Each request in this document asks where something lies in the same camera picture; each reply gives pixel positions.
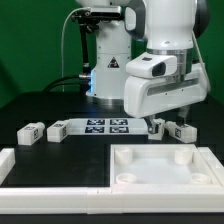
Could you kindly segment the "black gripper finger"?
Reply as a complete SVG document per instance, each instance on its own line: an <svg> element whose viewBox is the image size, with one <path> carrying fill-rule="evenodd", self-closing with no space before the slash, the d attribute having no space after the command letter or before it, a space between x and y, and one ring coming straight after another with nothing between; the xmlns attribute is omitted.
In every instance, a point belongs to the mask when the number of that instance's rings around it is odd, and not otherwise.
<svg viewBox="0 0 224 224"><path fill-rule="evenodd" d="M145 119L146 123L147 123L147 127L148 127L148 133L149 134L156 134L158 132L158 126L155 123L154 119L151 117L147 117Z"/></svg>
<svg viewBox="0 0 224 224"><path fill-rule="evenodd" d="M185 123L186 123L186 118L189 114L189 110L190 108L189 107L181 107L179 112L178 112L178 115L177 115L177 120L176 120L176 124L181 127L181 126L184 126Z"/></svg>

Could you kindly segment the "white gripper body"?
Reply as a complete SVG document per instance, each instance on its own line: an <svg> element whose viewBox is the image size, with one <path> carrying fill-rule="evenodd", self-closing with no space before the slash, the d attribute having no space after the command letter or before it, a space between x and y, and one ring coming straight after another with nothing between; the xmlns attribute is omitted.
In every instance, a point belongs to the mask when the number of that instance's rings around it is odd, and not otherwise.
<svg viewBox="0 0 224 224"><path fill-rule="evenodd" d="M203 101L208 92L208 80L200 63L184 81L166 78L143 79L129 77L124 89L124 110L135 118L143 118Z"/></svg>

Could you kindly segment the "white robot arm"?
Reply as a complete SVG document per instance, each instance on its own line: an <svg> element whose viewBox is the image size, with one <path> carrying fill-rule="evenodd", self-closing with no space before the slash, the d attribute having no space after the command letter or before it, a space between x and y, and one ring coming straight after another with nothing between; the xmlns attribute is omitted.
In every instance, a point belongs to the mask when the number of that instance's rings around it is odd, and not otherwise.
<svg viewBox="0 0 224 224"><path fill-rule="evenodd" d="M86 26L96 26L97 64L87 96L120 102L134 118L205 99L210 84L192 62L208 22L206 0L76 0Z"/></svg>

